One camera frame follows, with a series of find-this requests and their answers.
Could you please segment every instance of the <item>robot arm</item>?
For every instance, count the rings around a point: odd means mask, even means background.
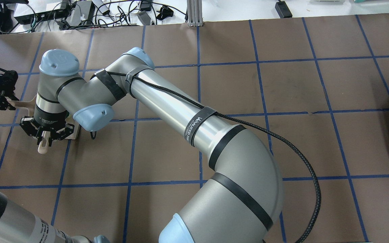
[[[154,88],[165,87],[188,97],[154,71],[153,62],[140,48],[123,54],[88,82],[79,76],[78,69],[79,61],[69,52],[50,50],[43,55],[34,117],[21,121],[25,131],[29,123],[48,130],[59,124],[62,132],[67,128],[67,112],[87,131],[97,131],[113,118],[111,106],[129,93],[206,155],[210,168],[216,172],[173,215],[159,243],[262,241],[281,212],[283,185],[275,160],[258,137],[241,125],[226,123],[208,107],[199,108],[193,99],[190,103]],[[7,206],[1,220],[18,211],[22,209]],[[28,242],[25,240],[34,234],[37,218],[25,210],[21,214],[29,218],[24,229],[14,225],[12,228],[23,230],[25,238],[19,242]],[[1,240],[0,236],[0,242],[14,242],[1,234],[5,238]]]

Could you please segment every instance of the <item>light blue joint cap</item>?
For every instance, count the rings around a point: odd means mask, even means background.
[[[94,243],[111,243],[111,242],[105,236],[99,235],[97,237],[94,237]]]
[[[179,214],[174,214],[159,236],[159,243],[195,243]]]
[[[130,51],[127,51],[123,55],[125,54],[132,55],[139,58],[140,60],[142,60],[142,62],[145,62],[145,64],[152,69],[156,68],[156,66],[154,66],[153,60],[151,60],[151,57],[149,57],[148,54],[146,54],[145,51],[139,47],[133,47],[131,48]]]
[[[112,106],[97,104],[78,110],[73,119],[87,131],[98,131],[112,120],[114,114]]]
[[[55,77],[68,77],[79,72],[79,60],[70,52],[60,49],[46,51],[39,69]]]

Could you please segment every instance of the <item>white label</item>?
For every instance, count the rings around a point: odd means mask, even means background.
[[[45,221],[35,216],[34,230],[32,231],[28,243],[54,243],[56,230]]]

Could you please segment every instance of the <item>velcro strap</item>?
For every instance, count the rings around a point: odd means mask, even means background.
[[[133,82],[133,77],[136,75],[136,74],[139,74],[140,72],[142,72],[143,70],[146,70],[146,69],[151,69],[149,66],[147,65],[139,65],[137,66],[136,68],[134,68],[133,70],[131,70],[130,72],[127,73],[127,75],[125,76],[125,81],[127,81],[129,83],[129,87],[128,87],[128,92],[130,93],[130,95],[133,97],[133,98],[136,98],[134,97],[134,95],[131,93],[131,83]]]
[[[122,99],[127,94],[104,68],[98,70],[94,75],[109,89],[116,100]]]
[[[195,134],[198,131],[201,124],[204,123],[204,121],[207,120],[208,117],[214,115],[216,112],[217,112],[216,110],[208,106],[205,106],[187,124],[187,127],[185,128],[184,131],[184,138],[191,146],[195,146],[194,145]]]

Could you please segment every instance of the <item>black power adapter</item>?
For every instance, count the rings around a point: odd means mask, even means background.
[[[285,1],[278,0],[275,6],[278,15],[280,18],[292,18],[292,13],[290,12],[289,8],[287,7],[287,4]]]

